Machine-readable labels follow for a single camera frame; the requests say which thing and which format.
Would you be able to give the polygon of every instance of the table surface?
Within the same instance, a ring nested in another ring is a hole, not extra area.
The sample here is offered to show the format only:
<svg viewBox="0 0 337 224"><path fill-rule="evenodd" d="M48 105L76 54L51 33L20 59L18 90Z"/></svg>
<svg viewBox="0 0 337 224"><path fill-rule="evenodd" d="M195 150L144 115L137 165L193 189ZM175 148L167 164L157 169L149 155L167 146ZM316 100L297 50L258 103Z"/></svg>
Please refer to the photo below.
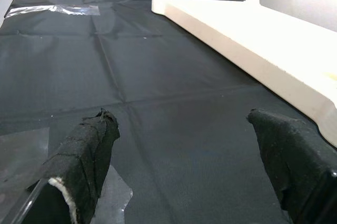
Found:
<svg viewBox="0 0 337 224"><path fill-rule="evenodd" d="M125 223L289 223L246 116L260 108L314 123L153 14L151 0L14 0L11 7L53 4L98 5L100 16L45 11L4 21L0 146L4 135L43 129L48 145L36 144L41 156L51 154L82 117L105 108L121 132L111 164L133 190ZM17 148L0 148L7 165L0 220L41 161L9 170L36 158L22 159Z"/></svg>

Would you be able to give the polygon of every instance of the transparent plastic sheet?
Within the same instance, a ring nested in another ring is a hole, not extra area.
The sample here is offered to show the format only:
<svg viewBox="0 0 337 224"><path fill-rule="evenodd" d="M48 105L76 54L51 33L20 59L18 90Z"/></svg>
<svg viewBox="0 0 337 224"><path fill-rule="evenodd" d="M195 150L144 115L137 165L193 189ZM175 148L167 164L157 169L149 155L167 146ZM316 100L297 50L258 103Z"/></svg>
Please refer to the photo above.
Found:
<svg viewBox="0 0 337 224"><path fill-rule="evenodd" d="M0 135L0 222L48 156L49 128Z"/></svg>
<svg viewBox="0 0 337 224"><path fill-rule="evenodd" d="M39 6L27 6L11 9L6 18L30 13L30 12L60 12L67 15L93 15L99 16L100 10L95 5L39 5Z"/></svg>
<svg viewBox="0 0 337 224"><path fill-rule="evenodd" d="M125 224L124 210L132 195L132 189L110 165L90 224Z"/></svg>

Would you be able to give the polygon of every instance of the white fuzzy padding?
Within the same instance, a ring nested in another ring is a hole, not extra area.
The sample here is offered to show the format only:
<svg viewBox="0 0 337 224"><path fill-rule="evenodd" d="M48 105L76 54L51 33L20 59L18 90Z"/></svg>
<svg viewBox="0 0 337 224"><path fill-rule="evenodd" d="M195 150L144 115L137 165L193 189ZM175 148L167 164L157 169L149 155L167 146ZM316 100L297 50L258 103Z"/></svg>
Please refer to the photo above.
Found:
<svg viewBox="0 0 337 224"><path fill-rule="evenodd" d="M55 186L62 193L65 202L69 206L69 213L70 213L70 218L72 220L72 223L78 224L77 219L76 219L76 204L73 198L68 193L67 188L65 188L65 186L63 185L62 178L59 178L59 177L49 178L48 183L51 186Z"/></svg>

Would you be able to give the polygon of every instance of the white plastic frame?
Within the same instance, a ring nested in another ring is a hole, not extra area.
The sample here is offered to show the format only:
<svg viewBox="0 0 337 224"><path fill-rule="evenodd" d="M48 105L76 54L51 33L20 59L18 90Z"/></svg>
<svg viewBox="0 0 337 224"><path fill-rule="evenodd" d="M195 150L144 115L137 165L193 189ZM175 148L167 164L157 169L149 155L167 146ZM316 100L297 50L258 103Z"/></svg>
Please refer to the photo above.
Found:
<svg viewBox="0 0 337 224"><path fill-rule="evenodd" d="M336 32L264 7L260 0L152 0L152 11L302 111L337 147Z"/></svg>

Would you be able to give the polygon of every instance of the black fabric sheet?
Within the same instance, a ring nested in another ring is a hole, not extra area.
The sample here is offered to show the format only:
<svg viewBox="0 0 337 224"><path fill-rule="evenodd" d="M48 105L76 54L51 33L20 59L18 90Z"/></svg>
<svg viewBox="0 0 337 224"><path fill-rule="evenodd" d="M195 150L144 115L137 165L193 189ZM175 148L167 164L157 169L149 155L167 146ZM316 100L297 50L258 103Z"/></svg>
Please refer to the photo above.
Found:
<svg viewBox="0 0 337 224"><path fill-rule="evenodd" d="M103 107L121 132L111 164L133 190L126 224L288 223L246 116L262 108L316 130L311 121L153 14L151 0L14 0L11 7L52 4L98 5L101 15L35 12L4 21L0 135L49 128L51 154Z"/></svg>

